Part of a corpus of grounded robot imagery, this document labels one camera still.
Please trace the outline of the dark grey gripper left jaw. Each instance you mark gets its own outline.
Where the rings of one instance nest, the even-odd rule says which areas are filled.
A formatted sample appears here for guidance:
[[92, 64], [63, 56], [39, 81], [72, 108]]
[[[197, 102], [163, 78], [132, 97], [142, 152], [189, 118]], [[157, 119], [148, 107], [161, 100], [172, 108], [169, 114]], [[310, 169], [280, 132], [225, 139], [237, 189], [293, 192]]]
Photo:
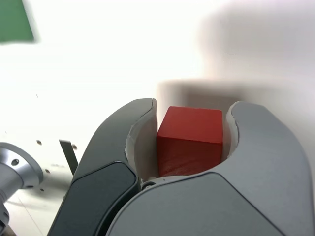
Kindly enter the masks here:
[[157, 102], [136, 99], [92, 136], [73, 176], [51, 236], [103, 236], [118, 211], [157, 178]]

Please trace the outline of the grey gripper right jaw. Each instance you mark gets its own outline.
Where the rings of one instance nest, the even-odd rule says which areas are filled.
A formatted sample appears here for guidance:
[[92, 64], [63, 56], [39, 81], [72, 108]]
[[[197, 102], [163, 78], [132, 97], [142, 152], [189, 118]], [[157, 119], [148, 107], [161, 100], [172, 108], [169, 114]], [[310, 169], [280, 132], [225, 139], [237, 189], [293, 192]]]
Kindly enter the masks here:
[[295, 135], [265, 107], [226, 115], [226, 160], [191, 176], [161, 177], [129, 200], [109, 236], [312, 236], [311, 169]]

